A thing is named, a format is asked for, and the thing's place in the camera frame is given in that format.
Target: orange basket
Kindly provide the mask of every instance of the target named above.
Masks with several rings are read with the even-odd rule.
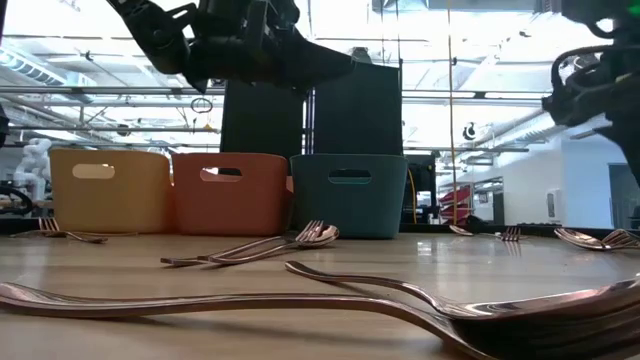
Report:
[[[173,178],[183,234],[270,236],[286,228],[292,194],[283,157],[175,154]]]

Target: teal basket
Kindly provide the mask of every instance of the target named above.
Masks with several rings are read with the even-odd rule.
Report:
[[[295,220],[323,220],[349,239],[398,234],[407,160],[392,155],[300,155],[291,158]]]

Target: wall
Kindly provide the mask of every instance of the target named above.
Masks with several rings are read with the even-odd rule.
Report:
[[[601,136],[578,141],[569,140],[569,135],[529,145],[529,153],[502,154],[492,167],[470,167],[458,181],[503,177],[508,225],[550,222],[546,195],[560,189],[558,214],[563,225],[613,228],[609,164],[626,164],[624,155]]]
[[[626,164],[622,151],[601,136],[562,143],[565,225],[613,228],[609,164]]]
[[[547,192],[564,186],[561,144],[561,138],[556,136],[546,144],[528,146],[528,153],[504,153],[495,158],[491,167],[469,167],[458,181],[502,177],[505,224],[548,223]],[[559,204],[558,209],[561,218],[563,205]]]

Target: white robot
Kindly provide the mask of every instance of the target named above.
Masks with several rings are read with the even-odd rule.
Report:
[[[51,180],[48,139],[31,139],[23,149],[24,157],[13,174],[16,187],[26,187],[32,201],[45,200],[47,180]]]

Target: plastic bin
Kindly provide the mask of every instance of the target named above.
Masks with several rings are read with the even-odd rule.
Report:
[[[58,225],[66,231],[162,233],[174,229],[169,159],[142,151],[52,150]]]
[[[175,154],[173,177],[183,234],[271,236],[286,228],[292,195],[281,156]]]
[[[343,238],[397,235],[407,160],[392,155],[301,155],[291,159],[295,219],[335,225]]]

